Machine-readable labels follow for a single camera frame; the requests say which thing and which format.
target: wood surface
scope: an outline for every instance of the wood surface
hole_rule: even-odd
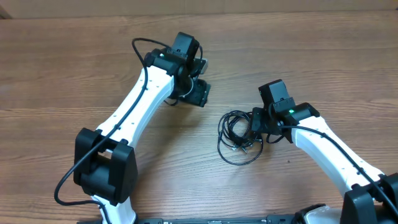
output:
[[[15,19],[394,10],[397,0],[0,0]]]
[[[204,108],[162,104],[136,148],[140,217],[262,217],[342,198],[302,150],[266,145],[237,167],[216,151],[231,110],[262,106],[257,88],[281,78],[356,153],[398,171],[398,12],[93,17],[0,21],[0,223],[75,223],[94,205],[63,207],[53,190],[73,164],[74,141],[95,129],[137,81],[133,37],[172,43],[194,35],[210,65]],[[144,54],[153,44],[140,43]],[[255,155],[223,152],[233,161]],[[66,201],[88,199],[69,178]]]

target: wood grain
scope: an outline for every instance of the wood grain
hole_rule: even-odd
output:
[[[243,167],[216,151],[222,114],[262,106],[257,87],[281,78],[339,137],[385,173],[397,172],[398,12],[94,17],[0,21],[0,223],[92,220],[53,190],[73,163],[82,127],[95,129],[134,86],[130,42],[194,35],[210,66],[204,108],[161,105],[136,149],[140,217],[258,217],[314,203],[341,206],[327,176],[287,141]],[[141,44],[141,52],[155,45]],[[223,149],[231,160],[249,155]],[[88,198],[73,181],[64,200]]]

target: wooden table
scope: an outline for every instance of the wooden table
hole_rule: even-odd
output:
[[[95,129],[122,102],[141,65],[133,37],[172,43],[194,35],[210,61],[204,108],[160,106],[136,148],[140,217],[261,217],[314,203],[340,207],[336,187],[286,140],[248,166],[216,151],[231,110],[262,106],[257,87],[281,78],[355,152],[398,171],[398,12],[309,12],[0,21],[0,222],[74,223],[100,213],[63,207],[53,190],[73,164],[82,127]],[[156,45],[140,43],[142,53]],[[242,152],[223,152],[231,160]],[[88,199],[68,179],[60,197]]]

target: white arm segment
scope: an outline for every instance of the white arm segment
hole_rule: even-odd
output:
[[[155,110],[159,107],[174,89],[174,77],[166,74],[166,71],[154,66],[148,69],[148,83],[147,90],[144,92],[142,98],[126,118],[120,129],[117,130],[111,139],[120,141],[125,139],[129,141],[129,146],[134,149],[137,146],[138,139],[147,126]],[[141,75],[134,88],[130,91],[126,99],[122,102],[119,108],[97,129],[102,130],[102,135],[107,135],[114,127],[115,124],[126,114],[127,110],[137,99],[142,86],[144,85],[145,73],[144,69],[141,70]],[[133,224],[136,219],[136,213],[131,207],[130,197],[123,203],[113,206],[108,200],[103,199],[97,195],[91,196],[93,200],[102,202],[108,212],[108,217],[112,224]],[[103,216],[103,224],[106,223],[104,212],[101,210]]]
[[[347,154],[372,178],[379,180],[379,174],[383,174],[379,169],[371,166],[353,152],[333,131],[328,127],[322,117],[309,117],[300,121],[299,126],[316,129],[326,133],[334,139]],[[345,192],[352,190],[351,186],[359,184],[360,186],[370,184],[369,181],[345,158],[345,156],[329,140],[321,138],[320,135],[310,131],[292,128],[292,139],[294,144],[303,149],[326,173],[331,181],[336,185],[342,197]]]
[[[138,139],[147,126],[155,110],[163,102],[174,89],[174,77],[166,74],[166,71],[155,66],[148,69],[148,84],[147,90],[144,92],[142,98],[126,118],[120,127],[112,136],[111,139],[120,141],[125,139],[129,141],[129,146],[136,148]],[[144,84],[145,73],[141,70],[141,75],[134,88],[130,91],[126,99],[123,100],[119,108],[97,129],[102,130],[102,135],[107,135],[115,124],[126,114],[127,110],[137,99],[139,92]]]

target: wooden tabletop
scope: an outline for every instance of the wooden tabletop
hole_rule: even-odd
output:
[[[162,104],[136,147],[140,217],[262,217],[314,203],[340,207],[322,170],[286,140],[247,166],[222,161],[217,124],[262,106],[257,88],[283,79],[353,151],[398,171],[398,11],[0,20],[0,222],[75,223],[96,206],[63,207],[53,191],[74,141],[95,129],[137,81],[131,39],[194,35],[210,64],[204,108]],[[144,54],[158,47],[140,43]],[[229,159],[250,159],[223,148]],[[89,199],[68,179],[66,201]]]

